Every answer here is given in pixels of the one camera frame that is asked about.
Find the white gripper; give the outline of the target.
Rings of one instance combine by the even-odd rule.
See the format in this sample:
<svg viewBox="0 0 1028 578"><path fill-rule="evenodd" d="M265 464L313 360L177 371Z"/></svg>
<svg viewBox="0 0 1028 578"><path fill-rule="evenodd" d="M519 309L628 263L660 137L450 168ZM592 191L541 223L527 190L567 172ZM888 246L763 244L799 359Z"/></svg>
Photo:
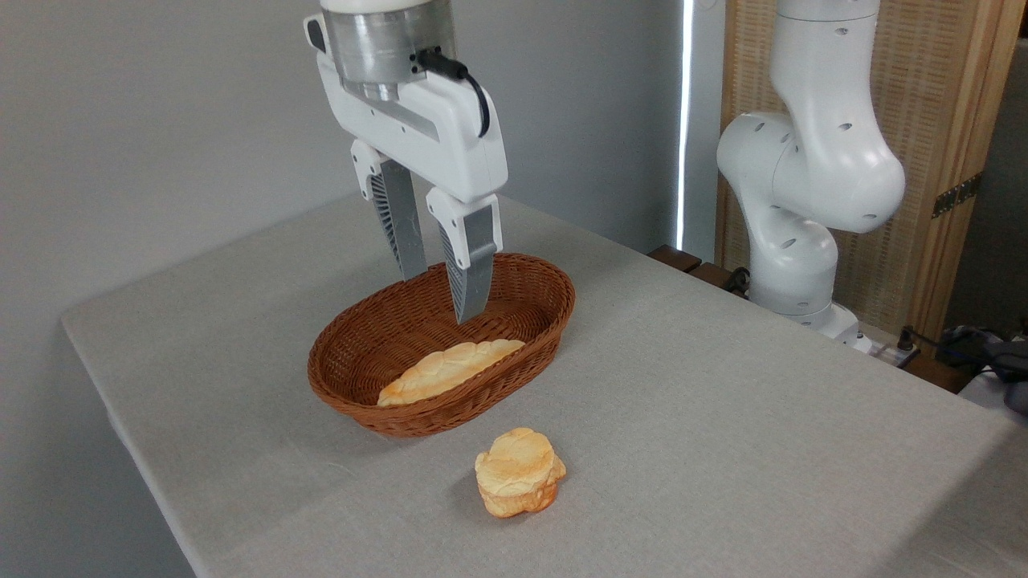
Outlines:
<svg viewBox="0 0 1028 578"><path fill-rule="evenodd" d="M356 139L350 156L362 197L402 278L427 270L414 172L437 187L427 209L439 223L458 324L482 314L503 249L492 193L508 168L498 121L481 129L486 92L423 66L423 55L455 58L452 16L314 14L304 30L332 113Z"/></svg>

